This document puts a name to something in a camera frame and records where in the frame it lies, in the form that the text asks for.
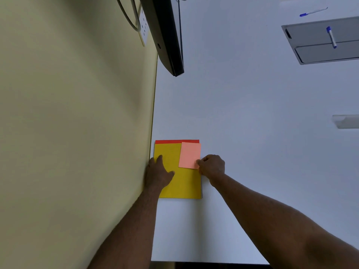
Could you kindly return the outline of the person's right hand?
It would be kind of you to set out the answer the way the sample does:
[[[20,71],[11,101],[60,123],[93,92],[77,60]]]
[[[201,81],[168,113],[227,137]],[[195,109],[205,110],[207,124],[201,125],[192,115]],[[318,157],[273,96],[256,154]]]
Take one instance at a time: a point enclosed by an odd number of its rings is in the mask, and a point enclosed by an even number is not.
[[[225,174],[225,161],[219,155],[208,154],[200,160],[203,164],[199,172],[210,181],[215,181]]]

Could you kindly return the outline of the person's left hand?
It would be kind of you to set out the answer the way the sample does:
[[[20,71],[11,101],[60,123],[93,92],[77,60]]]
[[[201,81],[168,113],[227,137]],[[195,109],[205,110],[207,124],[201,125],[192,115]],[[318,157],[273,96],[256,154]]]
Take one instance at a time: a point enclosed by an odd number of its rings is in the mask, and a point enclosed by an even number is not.
[[[164,173],[167,170],[163,164],[163,155],[159,155],[157,159],[150,158],[145,171],[144,189],[155,189],[161,192],[172,180],[165,180]]]

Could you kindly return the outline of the pink square paper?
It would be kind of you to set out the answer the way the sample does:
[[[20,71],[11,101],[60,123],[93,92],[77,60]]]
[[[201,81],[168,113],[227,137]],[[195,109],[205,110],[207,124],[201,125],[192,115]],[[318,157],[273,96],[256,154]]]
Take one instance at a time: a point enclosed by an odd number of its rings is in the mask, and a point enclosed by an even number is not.
[[[199,169],[197,160],[201,158],[201,144],[199,140],[186,140],[181,143],[178,167]]]

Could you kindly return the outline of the yellow paper sheet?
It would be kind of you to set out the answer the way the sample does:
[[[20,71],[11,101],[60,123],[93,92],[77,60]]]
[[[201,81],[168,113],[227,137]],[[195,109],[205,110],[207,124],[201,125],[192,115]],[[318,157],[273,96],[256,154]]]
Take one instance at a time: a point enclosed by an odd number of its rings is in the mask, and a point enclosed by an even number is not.
[[[201,175],[195,169],[178,167],[181,143],[155,144],[154,158],[163,155],[163,164],[167,171],[174,171],[172,181],[160,193],[160,198],[201,199]]]

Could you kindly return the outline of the person's right forearm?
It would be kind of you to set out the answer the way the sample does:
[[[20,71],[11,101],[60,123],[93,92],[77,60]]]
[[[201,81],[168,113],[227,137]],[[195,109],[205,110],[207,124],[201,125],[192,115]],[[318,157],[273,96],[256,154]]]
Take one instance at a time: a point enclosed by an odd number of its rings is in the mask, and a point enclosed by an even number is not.
[[[359,269],[359,250],[303,213],[224,173],[206,176],[274,269]]]

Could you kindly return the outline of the person's left forearm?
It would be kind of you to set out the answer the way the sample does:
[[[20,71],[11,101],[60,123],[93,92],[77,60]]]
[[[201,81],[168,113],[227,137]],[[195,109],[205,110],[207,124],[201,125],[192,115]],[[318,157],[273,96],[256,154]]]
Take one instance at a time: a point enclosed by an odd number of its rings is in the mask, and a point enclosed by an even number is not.
[[[161,187],[145,187],[101,244],[87,269],[149,269]]]

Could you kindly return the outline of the black monitor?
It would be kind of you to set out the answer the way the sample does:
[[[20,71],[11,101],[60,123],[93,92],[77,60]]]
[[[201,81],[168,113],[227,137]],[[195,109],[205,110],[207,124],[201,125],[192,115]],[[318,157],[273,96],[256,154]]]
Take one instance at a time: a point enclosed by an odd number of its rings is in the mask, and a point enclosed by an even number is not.
[[[180,2],[140,0],[158,57],[174,77],[184,73]]]

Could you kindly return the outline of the white power strip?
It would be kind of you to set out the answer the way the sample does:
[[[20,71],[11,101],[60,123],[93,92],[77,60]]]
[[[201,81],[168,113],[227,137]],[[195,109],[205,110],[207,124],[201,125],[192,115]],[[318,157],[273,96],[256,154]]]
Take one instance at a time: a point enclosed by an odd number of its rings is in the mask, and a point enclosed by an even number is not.
[[[143,11],[142,5],[140,4],[139,6],[139,10],[138,10],[138,16],[139,16],[139,23],[140,23],[140,38],[141,38],[141,42],[142,45],[144,47],[146,47],[146,42],[147,42],[147,38],[148,38],[148,34],[149,34],[149,26],[148,26],[148,22],[145,16],[145,13]]]

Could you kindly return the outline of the blue capped white marker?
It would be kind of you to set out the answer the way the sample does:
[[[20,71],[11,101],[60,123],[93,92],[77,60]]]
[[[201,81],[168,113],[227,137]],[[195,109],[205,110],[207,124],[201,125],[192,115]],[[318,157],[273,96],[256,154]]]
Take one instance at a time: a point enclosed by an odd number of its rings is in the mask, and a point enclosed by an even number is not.
[[[333,35],[333,32],[332,32],[331,27],[328,26],[328,27],[326,28],[326,31],[327,31],[327,33],[328,33],[328,35],[329,35],[329,37],[330,37],[332,47],[333,47],[334,49],[336,49],[336,48],[337,48],[337,43],[336,43],[336,41],[335,41],[335,38],[334,38],[334,35]]]

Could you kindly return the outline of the blue and white pen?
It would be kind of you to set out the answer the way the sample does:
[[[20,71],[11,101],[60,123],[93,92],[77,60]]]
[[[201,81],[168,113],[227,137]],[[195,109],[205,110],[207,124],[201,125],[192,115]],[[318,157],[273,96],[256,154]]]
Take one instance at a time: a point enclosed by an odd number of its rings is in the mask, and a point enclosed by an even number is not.
[[[317,10],[314,10],[314,11],[311,11],[311,12],[307,12],[307,13],[302,13],[302,14],[299,15],[299,17],[305,17],[305,16],[308,16],[308,15],[310,15],[310,14],[314,14],[314,13],[318,13],[318,12],[325,11],[325,10],[327,10],[327,9],[328,9],[328,7],[326,7],[326,8],[321,8],[321,9],[317,9]]]

